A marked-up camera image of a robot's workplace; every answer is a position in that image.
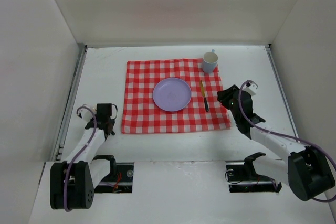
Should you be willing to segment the light blue mug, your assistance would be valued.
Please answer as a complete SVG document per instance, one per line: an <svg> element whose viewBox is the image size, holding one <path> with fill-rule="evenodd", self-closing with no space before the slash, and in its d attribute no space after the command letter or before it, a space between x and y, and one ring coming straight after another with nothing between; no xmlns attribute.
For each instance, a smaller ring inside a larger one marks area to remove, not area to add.
<svg viewBox="0 0 336 224"><path fill-rule="evenodd" d="M218 55L215 53L215 50L212 49L210 52L206 52L203 55L202 59L202 70L205 73L212 73L218 62Z"/></svg>

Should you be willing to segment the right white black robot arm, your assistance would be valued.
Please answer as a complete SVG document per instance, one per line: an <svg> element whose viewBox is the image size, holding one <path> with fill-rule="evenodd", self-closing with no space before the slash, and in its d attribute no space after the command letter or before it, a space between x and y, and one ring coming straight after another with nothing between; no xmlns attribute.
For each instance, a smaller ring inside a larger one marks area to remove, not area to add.
<svg viewBox="0 0 336 224"><path fill-rule="evenodd" d="M335 161L319 146L297 137L268 129L265 119L253 111L252 81L218 91L217 99L230 110L241 134L276 154L279 159L268 158L257 152L244 159L238 168L227 165L228 180L234 182L268 178L289 186L302 201L316 200L317 196L335 186L332 169Z"/></svg>

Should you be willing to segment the lilac plastic plate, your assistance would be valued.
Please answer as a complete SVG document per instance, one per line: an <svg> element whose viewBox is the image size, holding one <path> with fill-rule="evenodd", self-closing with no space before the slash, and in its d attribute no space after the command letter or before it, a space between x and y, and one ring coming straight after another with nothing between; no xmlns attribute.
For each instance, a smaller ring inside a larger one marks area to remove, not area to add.
<svg viewBox="0 0 336 224"><path fill-rule="evenodd" d="M192 98L191 87L182 79L166 78L153 90L153 101L160 109L176 112L184 109Z"/></svg>

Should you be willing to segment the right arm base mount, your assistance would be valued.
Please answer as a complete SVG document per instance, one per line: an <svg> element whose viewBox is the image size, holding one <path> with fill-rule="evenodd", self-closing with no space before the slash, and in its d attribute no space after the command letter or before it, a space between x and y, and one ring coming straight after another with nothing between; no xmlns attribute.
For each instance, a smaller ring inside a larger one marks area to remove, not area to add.
<svg viewBox="0 0 336 224"><path fill-rule="evenodd" d="M226 163L225 179L230 193L279 193L282 183L259 175L251 162Z"/></svg>

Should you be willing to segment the red white checkered cloth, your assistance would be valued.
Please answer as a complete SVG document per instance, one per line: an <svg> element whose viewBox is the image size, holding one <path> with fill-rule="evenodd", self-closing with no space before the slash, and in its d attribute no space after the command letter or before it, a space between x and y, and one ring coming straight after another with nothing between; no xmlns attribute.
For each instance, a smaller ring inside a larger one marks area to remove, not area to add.
<svg viewBox="0 0 336 224"><path fill-rule="evenodd" d="M166 78L184 80L192 90L190 103L177 112L165 112L153 101L154 87ZM205 111L202 80L209 112ZM230 128L227 110L218 102L223 88L219 69L202 71L202 59L128 61L121 132L188 133Z"/></svg>

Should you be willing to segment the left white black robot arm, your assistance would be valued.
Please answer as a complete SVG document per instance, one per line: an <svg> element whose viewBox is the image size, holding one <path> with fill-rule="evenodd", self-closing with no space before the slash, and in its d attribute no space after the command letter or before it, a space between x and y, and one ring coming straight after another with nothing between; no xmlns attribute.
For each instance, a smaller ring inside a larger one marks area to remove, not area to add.
<svg viewBox="0 0 336 224"><path fill-rule="evenodd" d="M116 174L115 157L97 155L97 151L115 134L117 113L118 108L113 103L98 103L95 108L84 104L77 109L76 115L86 125L73 151L62 162L51 166L50 206L53 210L89 209L95 188L105 177Z"/></svg>

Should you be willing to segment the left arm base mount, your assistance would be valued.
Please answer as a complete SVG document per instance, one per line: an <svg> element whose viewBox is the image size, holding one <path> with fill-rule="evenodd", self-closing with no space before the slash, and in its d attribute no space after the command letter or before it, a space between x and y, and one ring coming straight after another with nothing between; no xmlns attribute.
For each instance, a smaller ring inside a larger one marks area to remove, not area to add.
<svg viewBox="0 0 336 224"><path fill-rule="evenodd" d="M94 189L96 194L130 194L133 190L134 163L117 163L115 172L107 175Z"/></svg>

